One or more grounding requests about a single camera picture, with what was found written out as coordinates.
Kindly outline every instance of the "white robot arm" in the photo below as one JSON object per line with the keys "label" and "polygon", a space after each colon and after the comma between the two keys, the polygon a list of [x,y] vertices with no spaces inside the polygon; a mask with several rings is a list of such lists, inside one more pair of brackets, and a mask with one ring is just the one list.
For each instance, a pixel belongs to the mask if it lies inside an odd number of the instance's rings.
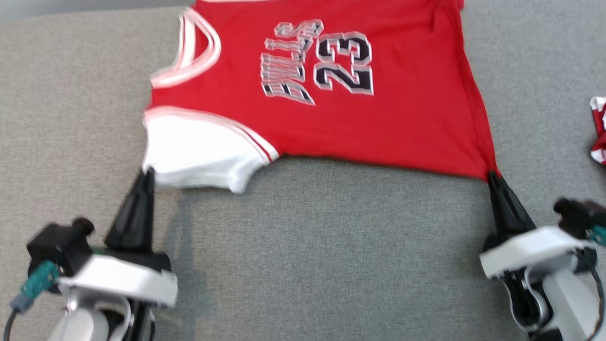
{"label": "white robot arm", "polygon": [[[480,260],[488,278],[505,284],[511,314],[531,340],[606,341],[599,330],[603,303],[575,276],[582,253],[595,246],[544,226],[482,253]],[[520,291],[530,297],[521,308]]]}
{"label": "white robot arm", "polygon": [[[511,314],[531,341],[606,341],[604,289],[595,265],[606,242],[606,208],[561,199],[558,226],[537,228],[505,180],[488,175],[496,234],[480,255],[490,279],[500,280]],[[575,275],[591,272],[596,297]]]}
{"label": "white robot arm", "polygon": [[49,224],[27,245],[29,278],[11,302],[4,341],[15,316],[43,291],[66,300],[65,316],[49,341],[143,341],[148,325],[153,339],[151,309],[174,306],[178,291],[170,259],[152,250],[154,173],[139,173],[104,248],[88,245],[95,228],[85,218],[71,226]]}

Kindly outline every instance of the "gray couch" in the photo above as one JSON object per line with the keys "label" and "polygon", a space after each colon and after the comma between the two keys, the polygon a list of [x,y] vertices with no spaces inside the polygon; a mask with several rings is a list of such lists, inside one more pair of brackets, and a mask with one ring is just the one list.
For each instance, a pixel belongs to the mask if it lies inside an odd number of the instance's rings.
{"label": "gray couch", "polygon": [[[2,322],[38,229],[84,215],[101,243],[142,160],[148,75],[174,58],[180,10],[0,27]],[[463,22],[499,165],[535,222],[556,223],[562,195],[606,203],[588,154],[606,2],[468,0]],[[158,340],[524,340],[479,263],[494,229],[480,181],[291,158],[242,195],[160,192],[155,222],[179,277]],[[61,316],[44,295],[12,340],[44,340]]]}

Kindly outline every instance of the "red cloth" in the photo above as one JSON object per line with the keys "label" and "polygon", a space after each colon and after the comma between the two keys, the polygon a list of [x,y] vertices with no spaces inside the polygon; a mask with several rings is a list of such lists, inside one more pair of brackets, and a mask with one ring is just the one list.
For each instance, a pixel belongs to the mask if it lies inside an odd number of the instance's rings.
{"label": "red cloth", "polygon": [[195,39],[184,29],[175,65],[152,78],[145,119],[226,118],[223,124],[243,130],[269,161],[276,157],[267,143],[280,156],[486,181],[498,170],[464,52],[462,6],[463,0],[198,1],[184,16],[196,27]]}

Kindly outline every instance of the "number 23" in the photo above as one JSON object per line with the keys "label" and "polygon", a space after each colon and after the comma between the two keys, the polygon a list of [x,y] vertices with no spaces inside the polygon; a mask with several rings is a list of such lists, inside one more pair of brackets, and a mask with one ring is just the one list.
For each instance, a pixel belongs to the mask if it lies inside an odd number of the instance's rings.
{"label": "number 23", "polygon": [[[351,56],[351,72],[335,63],[336,54]],[[323,35],[316,44],[320,60],[313,67],[314,82],[323,90],[333,90],[333,80],[351,93],[374,95],[372,48],[365,35],[359,32]]]}

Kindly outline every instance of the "red jersey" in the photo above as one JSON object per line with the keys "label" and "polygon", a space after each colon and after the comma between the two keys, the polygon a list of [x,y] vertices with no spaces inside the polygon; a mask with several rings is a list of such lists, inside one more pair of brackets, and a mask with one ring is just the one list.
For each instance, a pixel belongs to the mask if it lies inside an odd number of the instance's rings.
{"label": "red jersey", "polygon": [[589,102],[598,140],[591,147],[591,157],[606,166],[606,97],[593,97]]}
{"label": "red jersey", "polygon": [[486,180],[461,0],[197,1],[145,113],[160,185],[240,192],[282,155]]}

